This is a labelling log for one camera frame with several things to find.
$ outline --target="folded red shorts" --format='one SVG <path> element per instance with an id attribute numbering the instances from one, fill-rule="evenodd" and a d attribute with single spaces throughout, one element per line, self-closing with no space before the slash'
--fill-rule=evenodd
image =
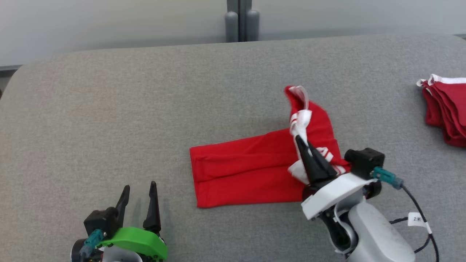
<path id="1" fill-rule="evenodd" d="M 341 158 L 327 112 L 312 102 L 308 109 L 312 111 L 306 128 L 310 143 L 332 154 L 331 164 L 349 170 L 349 164 Z M 196 146 L 190 154 L 198 207 L 302 200 L 305 184 L 288 172 L 299 160 L 290 129 Z"/>
<path id="2" fill-rule="evenodd" d="M 429 80 L 418 81 L 418 86 L 424 87 L 426 123 L 440 127 L 447 144 L 466 147 L 466 128 L 461 124 L 466 114 L 466 78 L 432 74 Z"/>

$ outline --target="gray table surface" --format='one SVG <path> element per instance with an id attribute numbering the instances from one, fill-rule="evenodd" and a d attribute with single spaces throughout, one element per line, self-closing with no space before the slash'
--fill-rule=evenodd
<path id="1" fill-rule="evenodd" d="M 0 101 L 0 261 L 67 261 L 82 221 L 131 185 L 125 226 L 141 227 L 158 183 L 168 261 L 340 262 L 300 204 L 196 208 L 188 149 L 286 128 L 286 85 L 325 108 L 342 152 L 372 147 L 405 179 L 441 261 L 466 257 L 465 149 L 424 123 L 415 86 L 466 76 L 466 41 L 375 35 L 86 51 L 21 67 Z M 415 211 L 385 186 L 387 219 Z M 413 248 L 422 228 L 396 228 Z M 417 261 L 434 261 L 431 246 Z"/>

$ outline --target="white label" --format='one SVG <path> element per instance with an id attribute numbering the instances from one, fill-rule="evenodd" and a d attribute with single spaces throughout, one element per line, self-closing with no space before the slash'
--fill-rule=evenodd
<path id="1" fill-rule="evenodd" d="M 417 212 L 410 212 L 408 214 L 408 226 L 409 227 L 417 226 L 417 227 L 423 227 L 423 228 L 426 227 L 424 221 L 422 220 L 421 214 Z"/>

